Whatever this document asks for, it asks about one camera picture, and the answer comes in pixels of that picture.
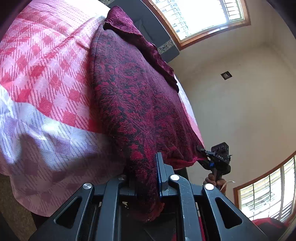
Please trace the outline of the person's right hand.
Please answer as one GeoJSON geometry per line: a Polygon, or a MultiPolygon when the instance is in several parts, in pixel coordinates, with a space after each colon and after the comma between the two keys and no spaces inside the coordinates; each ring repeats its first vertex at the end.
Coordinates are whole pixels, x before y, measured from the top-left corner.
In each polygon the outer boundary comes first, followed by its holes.
{"type": "Polygon", "coordinates": [[[224,179],[219,179],[216,181],[216,177],[214,176],[214,174],[210,173],[208,174],[208,176],[205,178],[203,184],[212,184],[214,185],[215,187],[217,187],[223,194],[226,193],[226,180],[224,179]]]}

